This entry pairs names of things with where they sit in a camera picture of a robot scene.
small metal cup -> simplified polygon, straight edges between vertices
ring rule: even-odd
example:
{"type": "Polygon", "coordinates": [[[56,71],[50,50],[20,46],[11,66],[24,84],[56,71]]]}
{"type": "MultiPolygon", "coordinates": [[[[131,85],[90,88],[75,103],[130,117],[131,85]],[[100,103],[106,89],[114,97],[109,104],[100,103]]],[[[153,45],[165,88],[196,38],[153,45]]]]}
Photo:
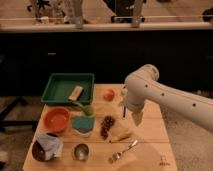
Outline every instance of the small metal cup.
{"type": "Polygon", "coordinates": [[[86,161],[89,155],[89,147],[86,144],[78,144],[73,151],[75,160],[86,161]]]}

dark cabinet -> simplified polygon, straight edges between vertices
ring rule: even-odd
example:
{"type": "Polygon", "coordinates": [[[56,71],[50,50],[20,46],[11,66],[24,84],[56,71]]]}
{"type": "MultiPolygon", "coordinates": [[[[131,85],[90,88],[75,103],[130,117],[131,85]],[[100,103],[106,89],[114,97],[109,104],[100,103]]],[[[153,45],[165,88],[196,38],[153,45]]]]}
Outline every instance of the dark cabinet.
{"type": "Polygon", "coordinates": [[[41,95],[51,73],[123,83],[144,64],[183,90],[213,87],[213,30],[1,33],[0,95],[41,95]]]}

apple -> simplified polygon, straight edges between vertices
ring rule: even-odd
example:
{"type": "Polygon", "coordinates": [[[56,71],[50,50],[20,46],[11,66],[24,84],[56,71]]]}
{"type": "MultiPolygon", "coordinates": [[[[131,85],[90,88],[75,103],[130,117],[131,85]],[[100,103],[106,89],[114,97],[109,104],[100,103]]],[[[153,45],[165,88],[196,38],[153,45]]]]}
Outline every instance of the apple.
{"type": "Polygon", "coordinates": [[[115,92],[112,89],[107,89],[104,94],[104,99],[107,101],[112,101],[115,97],[115,92]]]}

green plastic tray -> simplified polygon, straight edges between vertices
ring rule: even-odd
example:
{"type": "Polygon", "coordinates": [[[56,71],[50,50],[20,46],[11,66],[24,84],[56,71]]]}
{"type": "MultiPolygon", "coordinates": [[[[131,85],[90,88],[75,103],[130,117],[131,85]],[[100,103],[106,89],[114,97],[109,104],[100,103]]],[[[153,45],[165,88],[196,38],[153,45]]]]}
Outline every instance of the green plastic tray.
{"type": "Polygon", "coordinates": [[[51,74],[41,101],[47,105],[72,105],[68,100],[75,86],[83,87],[78,101],[89,105],[93,100],[95,76],[92,73],[53,73],[51,74]]]}

bowl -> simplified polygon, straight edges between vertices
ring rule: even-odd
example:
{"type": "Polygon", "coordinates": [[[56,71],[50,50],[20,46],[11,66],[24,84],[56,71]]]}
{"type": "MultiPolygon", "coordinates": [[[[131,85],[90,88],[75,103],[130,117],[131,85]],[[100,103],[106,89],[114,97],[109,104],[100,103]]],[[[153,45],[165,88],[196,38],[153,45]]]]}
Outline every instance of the bowl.
{"type": "Polygon", "coordinates": [[[74,159],[85,161],[89,155],[89,147],[86,144],[78,144],[74,148],[74,159]]]}
{"type": "Polygon", "coordinates": [[[49,110],[44,117],[44,125],[50,132],[61,132],[66,129],[70,120],[70,112],[63,107],[49,110]]]}

